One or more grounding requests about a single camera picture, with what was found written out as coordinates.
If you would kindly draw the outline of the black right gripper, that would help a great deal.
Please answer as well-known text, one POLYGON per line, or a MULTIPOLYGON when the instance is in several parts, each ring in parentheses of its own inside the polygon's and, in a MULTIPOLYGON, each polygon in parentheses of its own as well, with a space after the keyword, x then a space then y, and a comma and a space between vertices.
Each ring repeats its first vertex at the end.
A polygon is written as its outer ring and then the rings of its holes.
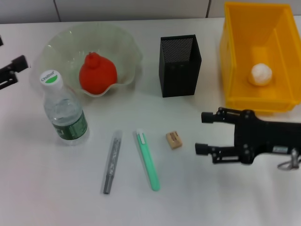
POLYGON ((219 107, 217 112, 202 112, 202 123, 223 122, 235 124, 234 146, 218 147, 195 144, 196 155, 211 155, 213 164, 252 164, 260 154, 301 156, 301 124, 264 121, 254 111, 219 107))

